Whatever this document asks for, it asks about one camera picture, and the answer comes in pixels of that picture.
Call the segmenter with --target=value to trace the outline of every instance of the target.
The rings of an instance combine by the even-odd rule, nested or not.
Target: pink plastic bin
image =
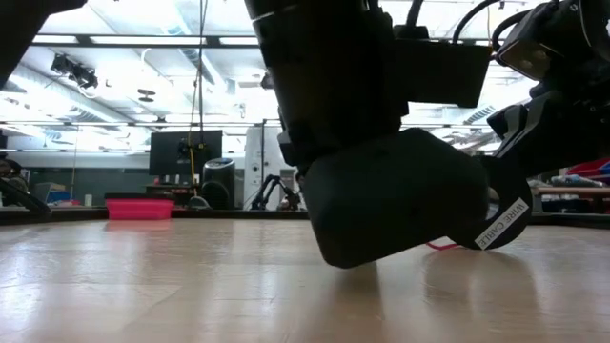
[[[163,220],[172,218],[173,200],[148,194],[106,194],[110,220]]]

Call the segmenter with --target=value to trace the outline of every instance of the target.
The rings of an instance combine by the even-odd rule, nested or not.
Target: black monitor
[[[194,173],[201,174],[204,164],[222,157],[222,131],[203,131],[201,142],[199,131],[191,132],[191,145],[204,143],[206,149],[193,150]],[[190,175],[191,157],[184,147],[189,140],[186,132],[155,132],[151,134],[150,175]]]

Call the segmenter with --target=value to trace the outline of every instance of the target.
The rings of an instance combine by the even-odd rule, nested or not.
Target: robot
[[[500,1],[476,5],[452,42],[432,42],[417,24],[423,0],[404,25],[377,0],[245,0],[281,108],[282,154],[306,175],[305,203],[330,265],[352,268],[442,236],[499,248],[531,217],[526,177],[608,155],[610,1],[552,0],[502,23],[492,50],[458,44],[467,22]],[[0,86],[44,19],[85,0],[35,10],[29,2],[0,11],[24,18],[11,27]],[[502,139],[494,156],[398,131],[409,102],[474,107],[490,59],[539,81],[531,102],[489,118]],[[380,187],[390,178],[399,182]],[[490,189],[496,215],[488,215]]]

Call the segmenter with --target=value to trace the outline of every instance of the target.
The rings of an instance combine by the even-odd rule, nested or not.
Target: wooden table surface
[[[610,342],[610,232],[529,228],[341,271],[308,222],[0,231],[0,342]]]

